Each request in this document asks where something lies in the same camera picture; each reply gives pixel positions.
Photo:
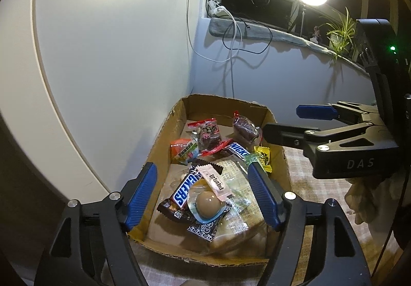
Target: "checkered tablecloth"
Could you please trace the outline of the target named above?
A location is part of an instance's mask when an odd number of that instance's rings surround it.
[[[312,176],[310,161],[303,156],[302,151],[285,148],[285,154],[289,165],[293,191],[308,201],[323,203],[328,198],[337,199],[353,225],[370,269],[373,269],[381,248],[373,244],[367,224],[354,224],[354,214],[344,201],[344,195],[351,184],[344,179],[315,179]],[[310,252],[311,236],[312,228],[306,227],[299,266],[293,285],[298,285],[304,279]],[[132,249],[141,271],[150,286],[180,286],[184,281],[191,279],[204,281],[209,286],[254,286],[258,283],[264,268],[263,266],[213,268],[168,258],[151,252],[136,243],[132,243]],[[109,281],[107,269],[105,269],[103,275],[104,281],[112,285]]]

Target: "potted plant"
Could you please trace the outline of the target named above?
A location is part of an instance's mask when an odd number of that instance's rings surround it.
[[[344,52],[348,52],[348,45],[353,45],[353,37],[356,33],[356,22],[350,17],[348,8],[345,7],[347,15],[344,16],[340,13],[341,23],[326,23],[331,30],[327,32],[328,39],[330,40],[330,47],[334,50],[335,55],[333,57],[334,63],[338,57],[342,57]]]

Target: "blue gripper pad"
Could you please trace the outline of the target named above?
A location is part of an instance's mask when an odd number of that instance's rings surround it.
[[[271,181],[264,169],[262,169],[261,165],[257,162],[251,163],[248,167],[248,182],[250,183],[254,197],[256,197],[264,221],[274,229],[278,229],[281,225],[281,221],[278,218],[277,202],[271,193],[271,190],[274,190],[274,187],[268,188]]]
[[[297,116],[304,119],[333,120],[338,118],[338,112],[331,105],[299,105]]]
[[[127,228],[127,232],[138,225],[143,216],[144,210],[153,192],[155,183],[157,182],[157,167],[152,163],[148,169],[142,169],[139,176],[144,176],[141,180],[136,192],[128,204],[127,219],[124,225]]]

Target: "silver bolt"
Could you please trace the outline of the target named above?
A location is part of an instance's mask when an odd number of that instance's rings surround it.
[[[317,149],[320,151],[328,151],[330,150],[330,147],[328,147],[327,145],[319,145]]]
[[[110,196],[109,196],[109,198],[110,198],[111,200],[118,200],[118,199],[120,199],[120,197],[121,197],[120,192],[113,192],[113,193],[111,193]]]
[[[288,191],[284,194],[284,197],[287,198],[288,200],[294,200],[297,198],[294,192]]]
[[[335,207],[337,206],[337,204],[337,201],[333,198],[328,201],[328,205],[330,205],[331,207]]]
[[[71,199],[68,203],[68,207],[76,207],[79,202],[76,199]]]

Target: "cardboard box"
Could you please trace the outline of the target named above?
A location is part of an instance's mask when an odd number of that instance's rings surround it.
[[[170,142],[184,136],[187,121],[207,118],[216,118],[221,134],[227,136],[229,132],[232,132],[233,113],[236,110],[258,126],[275,122],[268,108],[245,101],[200,94],[193,94],[178,101],[168,115],[147,158],[147,161],[157,166],[158,179],[140,224],[129,233],[132,239],[154,252],[212,266],[264,264],[268,261],[267,257],[277,241],[276,233],[267,233],[264,228],[234,252],[204,256],[194,249],[198,245],[198,240],[203,241],[202,239],[197,239],[194,234],[192,239],[186,236],[188,233],[186,225],[176,224],[156,210],[158,202],[168,198],[172,193],[169,187],[170,183],[176,180],[174,175],[186,168],[182,165],[171,164]],[[291,190],[283,148],[268,144],[266,141],[263,141],[263,145],[270,148],[272,178],[276,179],[285,190]],[[256,255],[252,248],[257,244],[261,245],[262,241],[264,241],[265,250]]]

